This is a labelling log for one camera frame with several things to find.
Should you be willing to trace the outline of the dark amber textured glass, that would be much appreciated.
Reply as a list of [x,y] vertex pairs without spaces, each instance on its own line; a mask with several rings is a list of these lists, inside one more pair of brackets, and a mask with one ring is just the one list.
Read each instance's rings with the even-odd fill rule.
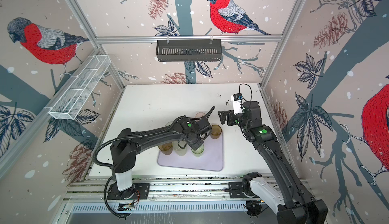
[[219,125],[214,124],[211,126],[210,136],[212,139],[214,140],[218,139],[221,136],[221,134],[222,134],[222,128]]

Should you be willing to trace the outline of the small bright green glass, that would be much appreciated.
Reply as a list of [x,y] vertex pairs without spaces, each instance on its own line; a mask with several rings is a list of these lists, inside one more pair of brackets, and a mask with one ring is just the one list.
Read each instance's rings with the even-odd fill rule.
[[196,157],[201,157],[204,152],[205,146],[201,145],[197,150],[191,149],[192,153]]

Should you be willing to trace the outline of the tall pale green glass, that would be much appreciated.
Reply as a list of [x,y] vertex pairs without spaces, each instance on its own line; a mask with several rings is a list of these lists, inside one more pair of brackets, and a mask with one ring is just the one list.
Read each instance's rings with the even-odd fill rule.
[[180,147],[178,142],[173,142],[173,150],[178,156],[184,156],[187,152],[187,148]]

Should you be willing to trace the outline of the pale pink textured glass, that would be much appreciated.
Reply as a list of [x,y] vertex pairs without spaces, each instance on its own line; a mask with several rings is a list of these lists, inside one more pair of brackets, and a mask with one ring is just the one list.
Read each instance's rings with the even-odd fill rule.
[[206,113],[204,113],[204,112],[199,112],[199,113],[197,113],[196,114],[196,118],[202,118],[202,117],[204,117],[206,115]]

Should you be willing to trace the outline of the olive amber textured glass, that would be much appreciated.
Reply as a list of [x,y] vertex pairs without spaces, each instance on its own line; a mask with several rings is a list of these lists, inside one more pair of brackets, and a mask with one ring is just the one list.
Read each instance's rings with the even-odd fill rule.
[[173,143],[165,143],[158,146],[161,153],[165,155],[170,155],[173,152]]

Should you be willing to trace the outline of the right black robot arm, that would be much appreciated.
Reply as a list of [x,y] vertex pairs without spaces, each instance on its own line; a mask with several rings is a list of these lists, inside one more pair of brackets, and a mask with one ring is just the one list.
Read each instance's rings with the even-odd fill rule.
[[263,124],[261,109],[257,101],[246,101],[241,111],[218,112],[221,124],[238,126],[255,150],[268,165],[277,191],[266,183],[257,172],[246,174],[242,180],[244,193],[258,196],[274,212],[280,224],[323,224],[328,208],[322,199],[316,199],[303,185],[287,161],[278,139],[272,129]]

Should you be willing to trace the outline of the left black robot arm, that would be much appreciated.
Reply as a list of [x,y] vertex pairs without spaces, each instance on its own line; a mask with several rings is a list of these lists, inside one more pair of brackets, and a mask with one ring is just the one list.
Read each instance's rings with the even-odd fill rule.
[[114,183],[106,188],[105,194],[108,200],[141,199],[147,191],[136,187],[131,175],[136,156],[170,142],[177,142],[181,148],[197,150],[211,132],[208,118],[208,115],[199,118],[180,116],[168,126],[149,131],[132,132],[126,128],[117,138],[101,144],[93,153],[93,162],[112,172]]

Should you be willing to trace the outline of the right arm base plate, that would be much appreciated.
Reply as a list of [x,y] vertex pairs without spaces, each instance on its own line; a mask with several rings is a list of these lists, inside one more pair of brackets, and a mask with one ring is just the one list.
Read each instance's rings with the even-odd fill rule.
[[259,199],[257,195],[249,195],[245,193],[242,183],[237,181],[228,182],[228,194],[231,199]]

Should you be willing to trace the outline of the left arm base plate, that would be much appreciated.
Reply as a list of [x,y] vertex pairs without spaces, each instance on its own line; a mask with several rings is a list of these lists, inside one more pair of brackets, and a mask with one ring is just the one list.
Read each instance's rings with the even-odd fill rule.
[[107,191],[108,200],[146,200],[149,195],[149,183],[134,183],[127,190],[119,191],[116,182],[110,185]]

